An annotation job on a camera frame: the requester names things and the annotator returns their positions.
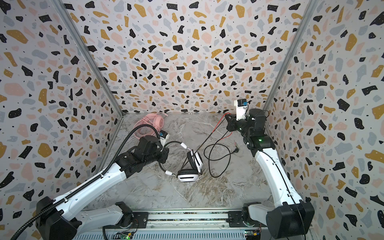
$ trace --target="black speckle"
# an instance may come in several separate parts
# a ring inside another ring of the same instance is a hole
[[[267,10],[277,12],[277,7],[276,5],[268,5]]]
[[[21,114],[22,114],[22,109],[18,108],[16,110],[10,111],[8,113],[8,117],[9,118],[16,118],[16,117],[20,116]]]
[[[189,5],[189,8],[198,8],[199,7],[199,2],[194,2]]]
[[[344,111],[347,111],[347,109],[348,109],[349,106],[350,106],[346,101],[344,101],[344,100],[342,100],[342,99],[339,99],[339,100],[337,101],[337,104],[339,105],[339,109],[344,110]]]
[[[167,8],[177,10],[177,4],[167,3]]]
[[[289,7],[289,10],[298,10],[298,9],[299,9],[299,6],[300,6],[299,3],[298,3],[298,4],[295,4],[295,5],[292,5],[292,6]]]
[[[52,19],[49,17],[49,15],[40,16],[39,18],[40,18],[40,20],[41,20],[43,23],[52,21]]]

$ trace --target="headphone ear pad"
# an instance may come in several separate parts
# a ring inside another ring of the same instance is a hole
[[[184,174],[199,174],[196,169],[182,169],[177,173],[177,176]]]
[[[188,161],[189,161],[189,164],[191,165],[192,169],[196,170],[199,173],[199,171],[197,170],[197,166],[196,166],[195,160],[192,158],[191,152],[187,153],[187,157],[188,157]]]

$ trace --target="gray speckle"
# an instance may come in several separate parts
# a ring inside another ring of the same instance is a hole
[[[231,25],[229,25],[229,24],[227,24],[226,27],[227,27],[228,31],[232,31],[233,30],[233,27]]]
[[[369,138],[367,139],[367,142],[369,143],[369,145],[371,146],[375,145],[376,139],[377,139],[376,135],[373,132],[369,132]]]
[[[67,85],[70,85],[72,83],[72,80],[68,75],[61,75],[60,81],[61,83],[67,84]]]
[[[333,60],[333,53],[332,53],[332,50],[331,50],[328,53],[328,61],[332,61],[332,60]]]
[[[361,192],[362,194],[366,194],[366,192],[365,192],[363,187],[356,187],[356,190]]]
[[[35,104],[35,102],[36,102],[35,100],[30,99],[30,98],[26,98],[23,100],[23,104],[33,105],[33,104]]]
[[[317,190],[319,190],[319,192],[321,193],[327,193],[327,189],[325,189],[322,185],[320,185],[320,183],[316,183],[316,187],[317,187]]]
[[[368,30],[368,25],[360,27],[360,29],[359,29],[359,35],[360,35],[360,36],[361,36],[361,35],[364,35],[364,34],[367,32],[367,30]]]
[[[115,12],[118,12],[118,13],[121,13],[124,11],[124,2],[123,0],[120,0],[119,3],[117,3],[117,5],[113,8],[113,10],[115,10]]]
[[[343,69],[343,59],[342,58],[337,58],[336,59],[336,65],[335,65],[335,70],[338,71],[338,72],[341,72],[341,70]]]
[[[227,1],[224,1],[222,4],[220,4],[219,6],[217,6],[216,8],[215,8],[215,12],[217,12],[217,13],[222,13],[222,12],[224,12],[224,10],[225,10],[225,6],[227,5]]]
[[[237,59],[239,60],[243,60],[244,59],[244,56],[245,56],[245,53],[242,52],[242,51],[237,51],[235,56],[237,57]]]
[[[10,136],[10,139],[7,140],[7,142],[16,142],[18,139],[17,136]]]
[[[205,61],[200,61],[200,63],[198,64],[198,67],[199,67],[199,71],[203,71],[205,67]]]
[[[335,36],[335,35],[339,34],[341,32],[341,30],[344,29],[344,27],[345,27],[345,24],[331,28],[329,33],[332,34],[333,36]]]
[[[133,24],[132,23],[132,26],[136,29],[136,31],[141,31],[141,28],[138,26],[138,25],[136,25],[136,24]]]
[[[316,90],[316,100],[318,102],[320,102],[320,100],[322,100],[324,97],[325,97],[324,89],[323,88],[317,89]]]
[[[336,147],[335,147],[335,150],[336,150],[336,152],[337,152],[337,154],[343,154],[343,153],[346,153],[346,152],[349,152],[349,151],[351,151],[353,149],[353,147],[352,147],[352,144],[350,144],[350,143],[339,143],[339,145],[337,145]]]
[[[125,61],[121,61],[121,62],[120,62],[120,69],[121,69],[122,71],[128,71],[128,69],[127,69],[127,63],[126,63]]]
[[[372,211],[369,209],[366,215],[362,219],[360,219],[367,228],[372,226],[371,213]]]
[[[32,51],[32,56],[38,57],[40,59],[46,59],[48,57],[47,54],[45,54],[44,52],[37,50],[37,49]]]
[[[353,115],[358,115],[361,116],[365,107],[357,108],[357,109],[352,109],[352,114]]]
[[[237,25],[236,26],[237,30],[239,31],[240,34],[245,34],[245,28],[243,25]]]
[[[330,150],[325,152],[325,155],[327,155],[328,157],[332,156],[332,151],[333,151],[333,149],[331,148]]]
[[[8,189],[4,191],[4,193],[10,193],[10,192],[23,192],[25,187],[25,183],[18,183],[16,186],[14,186],[11,189]]]
[[[54,137],[54,138],[58,138],[59,137],[59,134],[57,132],[51,132],[51,135]]]
[[[362,65],[361,67],[359,67],[359,69],[357,69],[356,71],[357,73],[357,79],[356,79],[356,82],[359,82],[361,80],[361,78],[367,74],[367,65]]]
[[[159,60],[163,60],[163,53],[161,53],[157,50],[153,53],[153,56],[155,56]]]
[[[56,38],[54,36],[51,36],[49,34],[46,34],[45,36],[47,37],[48,42],[54,43],[54,44],[60,46],[59,42],[56,41]]]
[[[25,58],[21,58],[21,57],[19,57],[19,59],[20,59],[20,61],[22,61],[23,63],[26,63],[26,64],[28,64],[28,65],[31,65],[32,64],[32,59],[30,59],[30,58],[27,58],[27,57],[25,57]]]
[[[48,8],[48,3],[47,3],[47,1],[42,1],[42,2],[40,2],[40,8],[41,8],[41,9],[46,9],[46,8]]]
[[[370,53],[370,52],[374,52],[376,51],[376,48],[372,47],[372,48],[368,48],[365,50],[367,53]]]
[[[335,90],[335,95],[337,96],[337,97],[340,97],[340,96],[342,96],[344,94],[344,90],[343,89],[336,89]]]
[[[40,127],[44,128],[45,130],[49,131],[53,127],[52,123],[44,116],[39,117],[40,120]]]
[[[260,31],[264,31],[264,25],[265,23],[263,22],[263,20],[259,20],[259,22],[257,23],[257,26],[260,28]]]
[[[361,172],[365,170],[365,161],[364,158],[358,158],[359,168]]]
[[[97,23],[99,23],[100,21],[99,20],[97,20],[96,18],[94,18],[94,17],[91,17],[91,21],[93,21],[93,23],[94,24],[97,24]]]
[[[317,218],[317,223],[319,224],[319,227],[320,227],[320,228],[323,228],[323,225],[324,225],[324,219],[323,219],[323,217],[321,216],[321,214],[319,214],[319,217]]]
[[[15,22],[9,18],[7,15],[4,15],[3,22],[6,23],[8,26],[14,26]]]
[[[190,40],[188,39],[187,43],[185,44],[185,47],[186,47],[186,48],[189,48],[191,45],[192,45],[192,44],[191,44]]]
[[[339,217],[343,217],[343,216],[344,216],[344,213],[343,213],[340,209],[337,209],[337,210],[336,210],[336,214],[337,214],[337,216],[339,216]]]
[[[193,17],[190,17],[189,18],[189,21],[191,22],[191,23],[197,23],[197,21],[193,18]]]

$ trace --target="robotic arm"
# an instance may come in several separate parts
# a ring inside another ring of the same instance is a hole
[[[289,181],[272,139],[265,134],[265,110],[250,109],[247,100],[234,102],[236,115],[225,115],[227,130],[238,131],[247,148],[260,164],[271,188],[275,208],[261,203],[244,204],[243,221],[253,225],[256,221],[268,226],[274,238],[306,234],[311,225],[314,208],[310,202],[303,202],[301,196]]]

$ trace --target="pink speckle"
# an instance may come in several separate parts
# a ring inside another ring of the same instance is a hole
[[[104,9],[105,12],[111,13],[111,11],[104,5],[103,2],[101,2],[101,7]]]
[[[314,121],[312,119],[307,119],[304,123],[304,126],[314,126]]]
[[[43,41],[38,41],[37,45],[39,45],[39,47],[41,47],[41,48],[45,47],[45,43]]]
[[[84,14],[84,9],[82,6],[77,5],[77,9],[81,12],[81,14]]]
[[[31,120],[36,119],[36,115],[34,114],[27,114],[26,117]]]
[[[55,67],[56,67],[56,65],[57,65],[57,61],[56,61],[56,60],[50,60],[50,59],[48,59],[48,63],[49,63],[50,65],[52,65],[52,66],[55,66]]]
[[[11,96],[23,96],[25,94],[24,89],[18,83],[6,83],[4,84],[4,91]]]
[[[201,38],[203,39],[203,41],[206,43],[206,44],[210,44],[211,43],[211,40],[212,40],[212,36],[211,34],[205,32],[201,35]]]
[[[40,141],[40,140],[47,140],[48,139],[48,136],[47,135],[44,135],[44,134],[39,134],[39,136],[37,137],[37,141]]]
[[[33,16],[36,16],[36,13],[37,13],[37,11],[35,10],[35,9],[33,9],[33,8],[28,8],[28,11],[33,15]]]
[[[151,8],[150,6],[147,8],[147,11],[149,12],[149,14],[150,14],[152,17],[154,16],[153,11],[152,11],[152,8]]]
[[[17,133],[23,137],[28,137],[28,129],[25,124],[20,124],[17,128]]]
[[[32,164],[30,162],[27,162],[24,165],[23,170],[21,172],[21,176],[27,179],[28,181],[33,180]]]
[[[209,10],[208,3],[205,3],[205,12],[210,14],[211,10]]]
[[[19,169],[20,168],[20,164],[18,164],[18,163],[10,163],[9,167],[11,169]]]
[[[12,150],[11,150],[11,159],[16,159],[17,156],[18,156],[17,149],[12,148]]]
[[[122,44],[122,37],[117,33],[112,33],[111,38],[115,40],[118,44]]]
[[[352,67],[353,65],[355,65],[355,62],[354,62],[352,59],[350,59],[350,60],[347,62],[347,66],[348,66],[348,67]]]
[[[306,62],[309,62],[313,57],[313,52],[312,52],[312,49],[308,49],[306,52],[305,52],[305,61]]]
[[[338,122],[335,127],[334,127],[335,130],[346,130],[347,129],[347,125],[343,122]]]

